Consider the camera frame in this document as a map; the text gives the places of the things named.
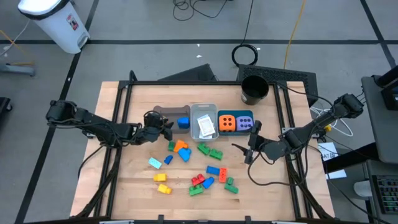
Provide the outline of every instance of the wooden tabletop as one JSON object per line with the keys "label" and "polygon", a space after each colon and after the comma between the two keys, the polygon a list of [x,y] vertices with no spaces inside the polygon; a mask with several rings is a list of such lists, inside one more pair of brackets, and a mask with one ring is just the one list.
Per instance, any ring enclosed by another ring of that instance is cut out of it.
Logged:
{"label": "wooden tabletop", "polygon": [[[302,82],[289,82],[294,90],[304,92]],[[95,114],[106,119],[112,118],[118,82],[103,82],[99,93]],[[181,107],[195,103],[214,103],[218,110],[252,110],[254,119],[262,122],[260,135],[277,140],[280,134],[279,120],[272,87],[268,96],[255,106],[245,105],[241,99],[240,86],[217,85],[135,85],[128,113],[128,123],[143,123],[145,112],[154,106]],[[311,121],[305,95],[289,91],[296,126],[303,126]],[[289,126],[282,91],[280,90],[286,126]],[[123,111],[122,100],[119,114]],[[113,205],[113,219],[155,220],[159,214],[166,220],[243,220],[250,215],[253,220],[294,220],[290,188],[284,185],[257,186],[248,178],[248,165],[244,163],[242,152],[231,143],[248,145],[248,136],[220,136],[208,143],[211,148],[223,151],[222,161],[203,155],[197,149],[190,134],[174,134],[174,140],[181,139],[192,149],[191,159],[185,163],[178,154],[167,150],[168,142],[161,136],[154,143],[123,148],[118,183]],[[97,140],[88,140],[85,157],[98,148]],[[88,203],[98,189],[105,150],[90,159],[81,171],[71,215],[76,215]],[[163,162],[166,156],[173,155],[170,165],[157,170],[148,164],[150,157]],[[238,194],[224,189],[224,184],[215,183],[201,195],[190,197],[188,188],[191,178],[203,174],[206,167],[227,167],[228,176],[234,178],[234,185],[239,188]],[[157,191],[158,182],[153,181],[155,174],[166,173],[166,184],[172,189],[171,195]],[[258,159],[251,169],[252,177],[261,183],[271,181],[288,182],[286,164],[279,159],[270,166]],[[308,148],[308,188],[319,204],[334,216],[330,194],[326,183],[320,154]],[[305,217],[302,194],[297,188],[302,216]],[[108,191],[104,195],[101,214],[105,213]]]}

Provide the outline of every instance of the clear plastic container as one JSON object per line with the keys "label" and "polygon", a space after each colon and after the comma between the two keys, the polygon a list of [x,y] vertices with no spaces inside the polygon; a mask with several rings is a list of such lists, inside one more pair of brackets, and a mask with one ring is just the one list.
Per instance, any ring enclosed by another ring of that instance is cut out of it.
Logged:
{"label": "clear plastic container", "polygon": [[[211,122],[214,123],[214,129],[216,133],[213,134],[211,139],[199,138],[200,128],[198,124],[198,118],[204,115],[208,115]],[[214,141],[218,138],[218,117],[217,117],[217,106],[212,103],[199,103],[191,106],[191,137],[193,140],[198,142]]]}

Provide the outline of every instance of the white trash can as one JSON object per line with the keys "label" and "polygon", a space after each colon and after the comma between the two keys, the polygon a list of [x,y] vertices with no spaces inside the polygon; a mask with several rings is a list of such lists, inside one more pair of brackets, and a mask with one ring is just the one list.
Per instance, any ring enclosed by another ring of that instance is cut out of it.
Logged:
{"label": "white trash can", "polygon": [[90,38],[69,0],[21,0],[18,10],[67,53],[79,53]]}

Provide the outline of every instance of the black keyboard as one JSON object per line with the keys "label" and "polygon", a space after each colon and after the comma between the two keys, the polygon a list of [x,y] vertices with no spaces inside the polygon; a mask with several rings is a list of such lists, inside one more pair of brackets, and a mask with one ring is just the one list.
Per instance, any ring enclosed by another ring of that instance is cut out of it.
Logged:
{"label": "black keyboard", "polygon": [[381,212],[384,214],[398,214],[398,176],[374,175]]}

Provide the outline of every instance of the orange lego brick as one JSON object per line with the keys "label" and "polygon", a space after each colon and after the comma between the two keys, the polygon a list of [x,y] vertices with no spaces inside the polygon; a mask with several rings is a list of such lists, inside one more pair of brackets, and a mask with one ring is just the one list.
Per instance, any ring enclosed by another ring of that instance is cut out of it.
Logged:
{"label": "orange lego brick", "polygon": [[236,129],[236,120],[232,115],[221,115],[218,118],[218,129],[223,132],[233,132]]}
{"label": "orange lego brick", "polygon": [[218,177],[218,181],[220,181],[221,183],[226,182],[226,168],[220,169],[220,176]]}
{"label": "orange lego brick", "polygon": [[182,148],[188,149],[188,144],[183,140],[177,140],[174,146],[174,152],[178,152]]}

